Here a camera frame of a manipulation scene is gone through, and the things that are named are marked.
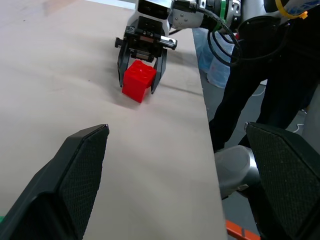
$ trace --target person's leg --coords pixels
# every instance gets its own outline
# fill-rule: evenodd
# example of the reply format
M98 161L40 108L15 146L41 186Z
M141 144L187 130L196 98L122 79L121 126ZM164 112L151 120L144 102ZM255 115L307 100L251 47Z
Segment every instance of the person's leg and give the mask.
M319 70L312 60L301 56L297 60L296 54L286 49L273 67L256 122L286 129L319 81ZM246 136L239 145L250 147Z
M243 55L250 58L256 55L262 44L246 44L241 41L240 45ZM238 118L248 99L260 82L267 78L266 65L267 63L262 61L245 62L231 67L222 102L218 106L213 120L209 122L212 146L215 152L224 148L225 143L235 130Z

